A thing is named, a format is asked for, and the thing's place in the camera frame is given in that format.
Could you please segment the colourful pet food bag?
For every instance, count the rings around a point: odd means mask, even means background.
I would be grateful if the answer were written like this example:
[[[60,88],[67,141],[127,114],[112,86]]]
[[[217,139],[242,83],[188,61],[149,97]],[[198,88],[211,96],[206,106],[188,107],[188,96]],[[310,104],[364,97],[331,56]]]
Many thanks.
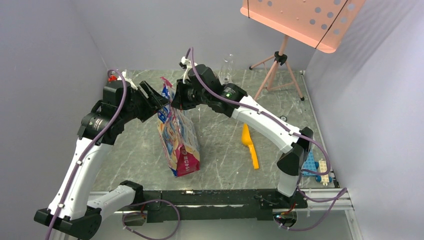
[[[159,138],[173,176],[182,177],[198,171],[200,145],[189,112],[167,104],[158,111],[157,118]]]

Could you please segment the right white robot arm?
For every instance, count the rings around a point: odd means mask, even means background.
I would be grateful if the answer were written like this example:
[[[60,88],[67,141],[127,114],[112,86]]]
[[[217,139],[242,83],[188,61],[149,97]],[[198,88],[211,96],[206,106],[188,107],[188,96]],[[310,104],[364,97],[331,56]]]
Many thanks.
[[[171,106],[190,110],[207,105],[218,114],[247,124],[276,145],[282,155],[276,163],[279,182],[275,199],[280,207],[288,208],[295,202],[301,167],[311,150],[314,132],[281,120],[236,84],[221,84],[213,70],[204,64],[191,63],[183,56],[179,65],[185,72],[177,81]]]

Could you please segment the yellow plastic scoop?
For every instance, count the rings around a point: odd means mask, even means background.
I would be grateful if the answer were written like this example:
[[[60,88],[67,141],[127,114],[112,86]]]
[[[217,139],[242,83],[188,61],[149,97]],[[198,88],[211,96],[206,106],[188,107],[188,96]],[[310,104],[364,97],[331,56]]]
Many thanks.
[[[255,170],[258,170],[260,168],[260,166],[259,166],[257,153],[256,153],[256,150],[255,150],[254,143],[251,139],[249,127],[245,123],[243,124],[242,131],[241,131],[241,142],[242,142],[243,145],[248,147],[249,152],[250,152],[250,156],[251,156],[252,166]]]

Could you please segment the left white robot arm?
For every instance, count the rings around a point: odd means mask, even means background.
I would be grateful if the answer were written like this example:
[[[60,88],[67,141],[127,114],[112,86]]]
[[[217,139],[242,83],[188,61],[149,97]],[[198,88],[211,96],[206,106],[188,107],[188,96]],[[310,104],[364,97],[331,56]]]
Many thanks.
[[[106,155],[125,125],[145,122],[169,100],[147,82],[133,86],[118,70],[107,72],[102,99],[81,120],[73,158],[52,202],[36,211],[34,220],[47,226],[45,238],[57,230],[89,240],[107,217],[121,208],[139,209],[145,202],[142,185],[125,180],[116,189],[90,200],[90,192]]]

